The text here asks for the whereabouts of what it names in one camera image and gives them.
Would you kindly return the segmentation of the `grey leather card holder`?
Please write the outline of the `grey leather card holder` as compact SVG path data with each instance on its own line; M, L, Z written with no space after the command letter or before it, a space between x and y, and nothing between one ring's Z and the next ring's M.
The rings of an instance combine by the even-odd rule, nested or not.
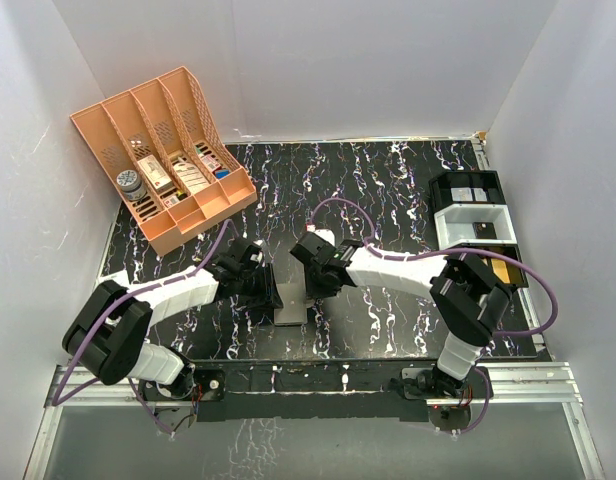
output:
M301 326L307 323L306 291L302 283L284 283L277 286L282 307L274 309L276 327Z

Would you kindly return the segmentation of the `black and white tray set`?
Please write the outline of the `black and white tray set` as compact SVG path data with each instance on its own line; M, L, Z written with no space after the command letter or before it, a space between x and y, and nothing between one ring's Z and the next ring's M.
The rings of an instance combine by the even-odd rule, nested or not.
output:
M461 187L486 190L490 202L453 203L450 190ZM515 261L521 260L512 219L496 171L445 171L429 181L429 198L439 249L483 249ZM477 239L473 230L475 222L492 222L498 239Z

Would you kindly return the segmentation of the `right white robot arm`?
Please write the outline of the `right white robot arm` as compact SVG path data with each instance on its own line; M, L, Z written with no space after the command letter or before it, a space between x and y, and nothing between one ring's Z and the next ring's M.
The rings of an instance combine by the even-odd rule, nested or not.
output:
M405 261L392 252L373 253L357 240L336 246L317 232L300 237L290 254L303 265L306 293L314 300L348 286L387 288L434 303L449 333L435 366L408 381L422 395L462 395L512 300L512 290L476 254Z

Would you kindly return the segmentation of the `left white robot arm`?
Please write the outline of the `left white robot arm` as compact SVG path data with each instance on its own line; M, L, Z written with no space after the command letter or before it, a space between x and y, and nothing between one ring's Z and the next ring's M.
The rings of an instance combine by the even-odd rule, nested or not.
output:
M194 367L171 347L145 341L151 327L198 306L238 297L252 308L283 306L264 241L237 238L195 266L130 291L114 280L92 292L62 339L62 348L104 385L153 383L173 399L189 396Z

